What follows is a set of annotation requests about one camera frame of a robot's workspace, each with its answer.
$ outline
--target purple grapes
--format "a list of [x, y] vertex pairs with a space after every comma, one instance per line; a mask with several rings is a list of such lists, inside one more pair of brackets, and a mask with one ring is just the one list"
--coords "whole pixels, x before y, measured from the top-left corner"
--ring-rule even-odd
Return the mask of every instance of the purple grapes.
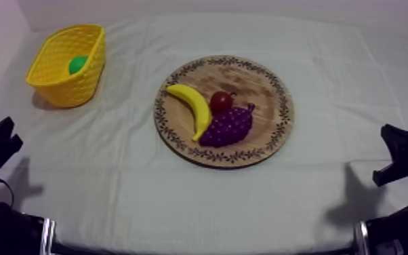
[[248, 104], [247, 109], [232, 107], [216, 115], [199, 139], [199, 144], [218, 148], [243, 140], [253, 125], [251, 112], [254, 108], [254, 104]]

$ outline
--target plastic basket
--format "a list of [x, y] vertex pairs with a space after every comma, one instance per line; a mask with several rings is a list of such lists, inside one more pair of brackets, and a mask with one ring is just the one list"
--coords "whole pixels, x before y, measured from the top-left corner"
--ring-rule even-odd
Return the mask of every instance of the plastic basket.
[[[80, 71], [70, 75], [68, 66], [76, 56], [88, 59]], [[95, 94], [105, 62], [104, 28], [94, 24], [70, 26], [47, 38], [26, 81], [54, 106], [79, 106]]]

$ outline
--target plastic banana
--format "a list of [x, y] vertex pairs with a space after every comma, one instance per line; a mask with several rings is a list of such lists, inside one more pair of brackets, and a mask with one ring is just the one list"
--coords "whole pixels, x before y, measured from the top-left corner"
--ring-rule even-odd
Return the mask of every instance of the plastic banana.
[[188, 105], [190, 105], [193, 113], [195, 114], [196, 133], [193, 136], [192, 140], [194, 142], [198, 141], [207, 127], [209, 127], [212, 120], [210, 108], [205, 101], [205, 98], [194, 88], [182, 84], [168, 86], [166, 88], [166, 91], [174, 96], [177, 96], [178, 98], [185, 101]]

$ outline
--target red apple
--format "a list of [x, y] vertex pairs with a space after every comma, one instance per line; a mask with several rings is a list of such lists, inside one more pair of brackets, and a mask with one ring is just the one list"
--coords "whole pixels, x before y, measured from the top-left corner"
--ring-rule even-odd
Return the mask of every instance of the red apple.
[[234, 98], [232, 98], [233, 95], [235, 95], [235, 93], [228, 94], [223, 91], [214, 93], [209, 105], [212, 115], [215, 116], [231, 109], [232, 103], [234, 102]]

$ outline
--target round wooden plate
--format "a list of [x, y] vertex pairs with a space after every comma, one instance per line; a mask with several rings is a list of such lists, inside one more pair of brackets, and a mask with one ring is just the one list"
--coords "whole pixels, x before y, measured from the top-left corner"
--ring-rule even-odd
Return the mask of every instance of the round wooden plate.
[[[194, 87], [207, 102], [214, 92], [234, 92], [234, 106], [254, 103], [253, 127], [247, 137], [221, 148], [202, 147], [191, 138], [191, 110], [166, 92], [177, 83]], [[155, 125], [166, 144], [183, 158], [211, 168], [241, 168], [274, 154], [293, 127], [293, 101], [281, 80], [264, 66], [235, 56], [210, 56], [174, 71], [155, 98]]]

